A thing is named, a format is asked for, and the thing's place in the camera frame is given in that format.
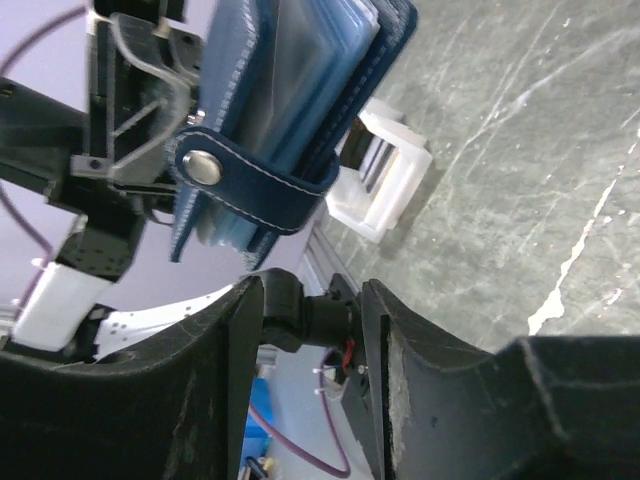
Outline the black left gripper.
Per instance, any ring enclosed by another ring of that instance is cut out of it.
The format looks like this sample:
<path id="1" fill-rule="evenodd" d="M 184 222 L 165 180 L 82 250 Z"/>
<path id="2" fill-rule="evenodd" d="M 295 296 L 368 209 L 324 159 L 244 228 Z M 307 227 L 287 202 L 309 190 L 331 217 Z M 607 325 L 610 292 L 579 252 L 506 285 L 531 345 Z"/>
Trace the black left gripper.
<path id="1" fill-rule="evenodd" d="M 56 205 L 80 216 L 56 262 L 106 279 L 131 266 L 153 210 L 173 209 L 165 146 L 196 110 L 202 41 L 183 1 L 92 1 L 87 115 Z"/>

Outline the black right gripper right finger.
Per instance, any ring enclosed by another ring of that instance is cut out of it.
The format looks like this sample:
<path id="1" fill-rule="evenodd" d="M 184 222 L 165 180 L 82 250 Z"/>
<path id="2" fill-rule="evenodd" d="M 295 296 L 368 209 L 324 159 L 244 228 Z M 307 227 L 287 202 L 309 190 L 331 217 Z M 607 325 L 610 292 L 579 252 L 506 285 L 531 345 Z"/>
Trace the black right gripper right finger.
<path id="1" fill-rule="evenodd" d="M 524 336 L 489 353 L 377 280 L 361 293 L 380 479 L 635 479 L 639 340 Z"/>

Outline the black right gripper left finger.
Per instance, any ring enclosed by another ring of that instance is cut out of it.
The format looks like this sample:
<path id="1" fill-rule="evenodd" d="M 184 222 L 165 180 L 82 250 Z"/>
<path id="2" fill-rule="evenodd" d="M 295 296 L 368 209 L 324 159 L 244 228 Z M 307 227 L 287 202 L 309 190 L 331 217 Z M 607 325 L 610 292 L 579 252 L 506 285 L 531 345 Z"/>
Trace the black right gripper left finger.
<path id="1" fill-rule="evenodd" d="M 5 479 L 233 479 L 263 288 L 212 305 L 96 363 L 1 355 Z"/>

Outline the blue leather card holder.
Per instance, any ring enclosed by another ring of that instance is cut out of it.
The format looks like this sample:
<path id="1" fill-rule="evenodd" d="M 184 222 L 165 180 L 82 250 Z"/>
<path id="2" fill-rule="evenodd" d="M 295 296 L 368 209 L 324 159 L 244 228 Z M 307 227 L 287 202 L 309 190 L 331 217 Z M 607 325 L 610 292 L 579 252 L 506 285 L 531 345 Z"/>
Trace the blue leather card holder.
<path id="1" fill-rule="evenodd" d="M 220 1 L 199 67 L 201 119 L 166 145 L 170 258 L 192 233 L 250 270 L 335 183 L 335 146 L 408 43 L 409 1 Z"/>

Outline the white plastic card tray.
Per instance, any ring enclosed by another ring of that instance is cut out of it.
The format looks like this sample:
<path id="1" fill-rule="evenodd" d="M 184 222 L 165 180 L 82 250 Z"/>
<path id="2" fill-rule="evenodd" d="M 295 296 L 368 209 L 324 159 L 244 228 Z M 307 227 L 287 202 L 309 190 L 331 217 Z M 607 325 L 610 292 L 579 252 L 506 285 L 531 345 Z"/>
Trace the white plastic card tray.
<path id="1" fill-rule="evenodd" d="M 395 228 L 432 156 L 426 139 L 387 103 L 369 100 L 336 147 L 340 172 L 326 196 L 329 215 L 379 243 Z"/>

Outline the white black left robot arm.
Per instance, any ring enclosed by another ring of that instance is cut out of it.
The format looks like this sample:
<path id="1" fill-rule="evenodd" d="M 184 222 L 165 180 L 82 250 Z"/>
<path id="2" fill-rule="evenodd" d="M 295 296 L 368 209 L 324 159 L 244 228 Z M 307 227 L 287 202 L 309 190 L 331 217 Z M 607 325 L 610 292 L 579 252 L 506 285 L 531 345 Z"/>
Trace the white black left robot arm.
<path id="1" fill-rule="evenodd" d="M 16 307 L 5 346 L 61 362 L 97 352 L 103 292 L 131 266 L 144 228 L 178 195 L 164 149 L 195 110 L 201 40 L 172 28 L 181 1 L 88 1 L 30 32 L 2 60 L 8 72 L 46 35 L 87 22 L 88 102 L 78 111 L 1 81 L 1 179 L 42 194 L 75 219 L 59 247 L 8 198 L 7 214 L 42 263 Z"/>

